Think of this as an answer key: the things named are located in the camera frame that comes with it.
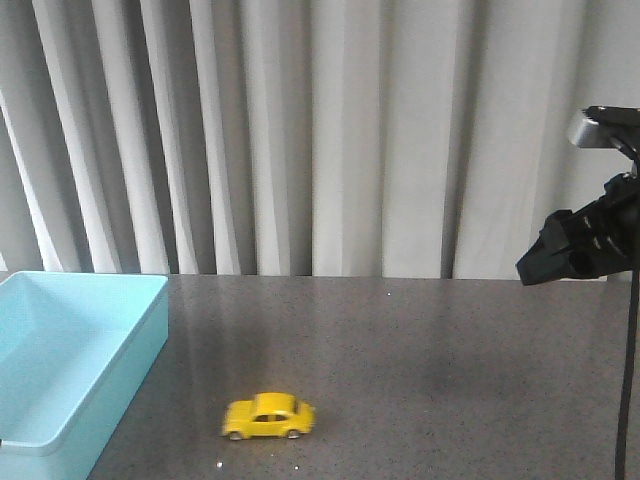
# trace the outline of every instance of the light blue plastic bin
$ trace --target light blue plastic bin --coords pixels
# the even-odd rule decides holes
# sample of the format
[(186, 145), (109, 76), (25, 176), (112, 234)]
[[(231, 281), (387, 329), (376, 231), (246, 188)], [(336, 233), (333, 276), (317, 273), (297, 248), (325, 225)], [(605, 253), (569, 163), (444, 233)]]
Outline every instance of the light blue plastic bin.
[(0, 480), (84, 480), (168, 335), (167, 279), (0, 284)]

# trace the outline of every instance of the gray countertop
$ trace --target gray countertop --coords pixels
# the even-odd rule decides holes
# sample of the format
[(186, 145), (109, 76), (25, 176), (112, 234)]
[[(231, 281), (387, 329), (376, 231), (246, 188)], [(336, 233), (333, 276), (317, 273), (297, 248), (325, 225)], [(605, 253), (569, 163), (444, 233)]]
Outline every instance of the gray countertop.
[[(169, 288), (169, 340), (91, 480), (613, 478), (628, 284), (185, 275)], [(260, 391), (314, 405), (314, 431), (219, 437), (226, 405)]]

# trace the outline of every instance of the yellow toy car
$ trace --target yellow toy car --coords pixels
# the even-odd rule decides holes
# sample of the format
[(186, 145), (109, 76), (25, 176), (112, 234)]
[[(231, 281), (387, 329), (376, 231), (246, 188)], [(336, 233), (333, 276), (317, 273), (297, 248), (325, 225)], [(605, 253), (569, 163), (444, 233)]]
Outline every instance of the yellow toy car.
[(299, 438), (314, 425), (315, 409), (288, 393), (258, 393), (253, 400), (232, 402), (222, 425), (231, 440), (251, 437)]

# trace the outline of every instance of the curtain fold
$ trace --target curtain fold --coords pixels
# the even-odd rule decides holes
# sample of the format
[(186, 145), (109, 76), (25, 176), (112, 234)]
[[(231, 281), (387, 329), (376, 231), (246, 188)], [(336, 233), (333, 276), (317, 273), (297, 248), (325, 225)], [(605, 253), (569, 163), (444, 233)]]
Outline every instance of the curtain fold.
[(630, 169), (640, 5), (0, 0), (0, 269), (516, 278)]

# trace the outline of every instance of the table surface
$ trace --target table surface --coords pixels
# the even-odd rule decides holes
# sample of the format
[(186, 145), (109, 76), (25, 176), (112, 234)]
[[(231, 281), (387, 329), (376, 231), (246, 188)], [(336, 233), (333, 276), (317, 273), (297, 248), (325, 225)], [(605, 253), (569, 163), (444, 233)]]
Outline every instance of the table surface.
[[(628, 288), (172, 276), (169, 340), (90, 479), (613, 478)], [(221, 438), (259, 391), (309, 401), (314, 431)]]

